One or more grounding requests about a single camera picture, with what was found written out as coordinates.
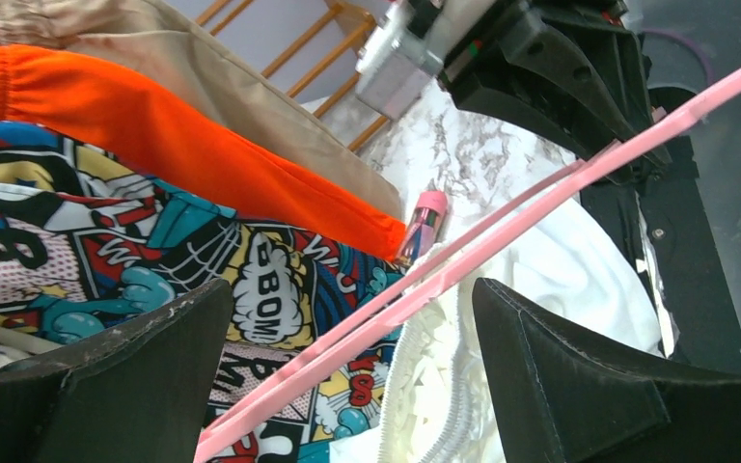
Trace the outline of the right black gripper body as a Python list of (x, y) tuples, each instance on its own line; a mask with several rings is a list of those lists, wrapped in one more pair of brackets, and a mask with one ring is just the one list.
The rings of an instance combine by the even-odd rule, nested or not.
[(449, 52), (456, 106), (524, 128), (646, 128), (648, 65), (626, 1), (492, 1)]

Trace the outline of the orange shorts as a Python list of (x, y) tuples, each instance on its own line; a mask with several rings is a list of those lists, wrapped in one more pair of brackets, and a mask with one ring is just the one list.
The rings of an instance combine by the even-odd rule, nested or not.
[(153, 80), (98, 58), (0, 45), (0, 121), (39, 123), (216, 204), (393, 259), (405, 226), (215, 123)]

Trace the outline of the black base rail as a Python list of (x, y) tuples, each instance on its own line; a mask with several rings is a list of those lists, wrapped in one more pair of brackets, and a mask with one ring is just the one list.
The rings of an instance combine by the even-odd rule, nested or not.
[(689, 134), (665, 144), (671, 163), (637, 183), (601, 180), (580, 203), (638, 273), (658, 319), (659, 350), (741, 376), (741, 327), (703, 205)]

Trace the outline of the comic print shorts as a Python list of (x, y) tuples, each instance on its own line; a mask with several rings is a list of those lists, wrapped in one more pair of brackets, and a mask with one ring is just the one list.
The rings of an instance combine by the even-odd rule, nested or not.
[(222, 280), (233, 308), (202, 430), (402, 274), (48, 128), (0, 122), (0, 369)]

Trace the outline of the pink pen pack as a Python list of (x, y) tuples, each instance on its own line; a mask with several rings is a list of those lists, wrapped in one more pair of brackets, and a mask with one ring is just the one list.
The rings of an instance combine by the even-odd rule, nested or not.
[(448, 208), (444, 192), (425, 191), (416, 202), (405, 236), (398, 248), (396, 263), (410, 267), (435, 243)]

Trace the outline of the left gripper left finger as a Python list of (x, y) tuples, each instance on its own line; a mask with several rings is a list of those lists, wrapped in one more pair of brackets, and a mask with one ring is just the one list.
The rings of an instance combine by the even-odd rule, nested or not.
[(215, 280), (0, 369), (0, 462), (189, 462), (233, 308)]

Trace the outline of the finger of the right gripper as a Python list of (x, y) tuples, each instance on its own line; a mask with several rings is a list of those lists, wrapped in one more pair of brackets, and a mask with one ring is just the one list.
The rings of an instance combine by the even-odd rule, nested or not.
[[(606, 96), (594, 112), (592, 107), (553, 86), (542, 100), (541, 112), (552, 124), (552, 131), (544, 136), (579, 158), (590, 160), (613, 142), (628, 141), (641, 129), (651, 127), (650, 110), (648, 101), (644, 100), (625, 112)], [(615, 169), (606, 179), (615, 184), (640, 183), (663, 174), (670, 164), (672, 156), (668, 149), (659, 146)]]

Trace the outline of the beige shorts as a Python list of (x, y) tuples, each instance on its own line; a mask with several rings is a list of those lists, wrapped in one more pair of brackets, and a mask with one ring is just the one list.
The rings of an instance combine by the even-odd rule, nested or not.
[(0, 0), (0, 44), (30, 44), (139, 71), (206, 117), (395, 218), (399, 192), (313, 114), (163, 1)]

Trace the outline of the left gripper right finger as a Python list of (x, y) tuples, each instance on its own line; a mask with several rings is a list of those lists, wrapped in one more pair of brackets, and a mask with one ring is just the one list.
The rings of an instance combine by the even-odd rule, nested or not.
[(480, 278), (474, 319), (509, 462), (741, 462), (741, 376), (634, 349)]

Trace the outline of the pink hanger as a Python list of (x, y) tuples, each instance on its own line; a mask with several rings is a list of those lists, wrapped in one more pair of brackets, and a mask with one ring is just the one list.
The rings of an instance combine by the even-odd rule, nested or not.
[(682, 134), (741, 95), (741, 68), (697, 94), (631, 140), (589, 161), (573, 162), (478, 221), (458, 239), (408, 271), (277, 370), (201, 434), (197, 462), (207, 462), (306, 393), (430, 300), (490, 260), (558, 206), (609, 173)]

